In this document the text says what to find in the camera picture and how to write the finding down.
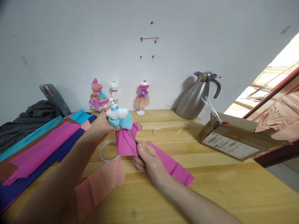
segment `hand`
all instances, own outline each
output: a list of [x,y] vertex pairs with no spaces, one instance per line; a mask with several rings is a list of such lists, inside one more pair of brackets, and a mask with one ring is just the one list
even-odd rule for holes
[[138,141],[137,151],[139,156],[133,157],[135,168],[139,172],[146,172],[152,185],[162,190],[173,178],[165,170],[155,149],[143,141]]
[[102,139],[103,136],[107,136],[108,132],[111,131],[120,131],[123,128],[118,126],[117,128],[113,127],[109,123],[109,118],[106,115],[106,112],[100,113],[98,118],[93,122],[90,129],[85,133],[85,135],[91,136],[98,140]]

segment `mannequin base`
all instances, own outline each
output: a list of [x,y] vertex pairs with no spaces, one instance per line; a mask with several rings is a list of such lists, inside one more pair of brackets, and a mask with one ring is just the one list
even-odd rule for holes
[[137,114],[139,114],[139,115],[144,115],[144,110],[138,110],[138,111],[136,111],[137,112]]

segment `red string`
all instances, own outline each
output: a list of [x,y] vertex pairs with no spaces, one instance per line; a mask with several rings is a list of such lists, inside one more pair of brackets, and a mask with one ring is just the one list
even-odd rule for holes
[[143,38],[143,37],[142,37],[143,40],[148,40],[148,39],[159,39],[159,38],[160,38],[160,37],[154,37],[154,38]]

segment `black and white striped cloth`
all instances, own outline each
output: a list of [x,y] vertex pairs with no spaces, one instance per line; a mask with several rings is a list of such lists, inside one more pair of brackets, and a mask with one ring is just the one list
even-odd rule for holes
[[13,122],[7,122],[0,127],[0,154],[60,115],[59,108],[47,100],[28,107],[26,112],[20,113]]

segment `wooden tabletop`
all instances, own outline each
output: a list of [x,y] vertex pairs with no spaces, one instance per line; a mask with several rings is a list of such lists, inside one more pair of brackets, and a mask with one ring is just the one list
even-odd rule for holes
[[[171,155],[195,177],[189,186],[191,189],[216,202],[243,223],[299,223],[299,195],[254,160],[240,162],[201,145],[199,132],[204,123],[200,119],[186,120],[173,110],[146,110],[142,116],[136,111],[131,114],[134,122],[142,125],[137,140],[152,141]],[[155,128],[162,129],[155,131],[159,140],[180,149],[181,153],[159,142],[152,133]],[[102,166],[100,150],[109,141],[115,141],[115,133],[109,133],[97,147],[81,181]],[[115,155],[116,146],[105,149],[106,158]],[[126,167],[125,184],[114,188],[84,223],[90,223],[89,218],[96,218],[98,223],[187,223],[180,212],[151,186],[145,175],[136,171],[132,157],[121,156],[121,159]],[[3,217],[14,221],[57,165],[54,163],[35,180]]]

